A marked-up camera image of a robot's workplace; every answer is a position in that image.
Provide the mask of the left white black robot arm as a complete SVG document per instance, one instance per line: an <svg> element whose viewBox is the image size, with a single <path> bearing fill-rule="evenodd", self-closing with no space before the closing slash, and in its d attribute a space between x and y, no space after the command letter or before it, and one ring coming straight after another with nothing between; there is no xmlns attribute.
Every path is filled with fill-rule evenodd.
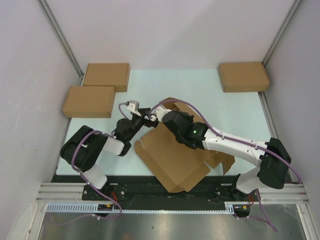
<svg viewBox="0 0 320 240"><path fill-rule="evenodd" d="M148 116L150 108L139 108L131 112L131 118L117 121L112 134L94 130L83 125L61 148L60 157L73 170L84 177L85 182L94 186L93 194L100 200L110 196L108 178L96 164L102 151L123 157L131 148L131 140L142 127L155 128L157 117Z"/></svg>

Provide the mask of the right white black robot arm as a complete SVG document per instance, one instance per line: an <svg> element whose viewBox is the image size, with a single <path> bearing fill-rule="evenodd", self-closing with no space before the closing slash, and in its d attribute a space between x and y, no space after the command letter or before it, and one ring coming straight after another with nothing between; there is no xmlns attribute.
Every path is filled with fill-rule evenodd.
<svg viewBox="0 0 320 240"><path fill-rule="evenodd" d="M240 174L230 188L235 200L242 201L253 190L264 186L277 190L284 187L291 158L280 140L249 141L228 136L203 122L194 122L193 115L187 112L158 108L155 114L178 143L194 150L219 151L254 165L254 169Z"/></svg>

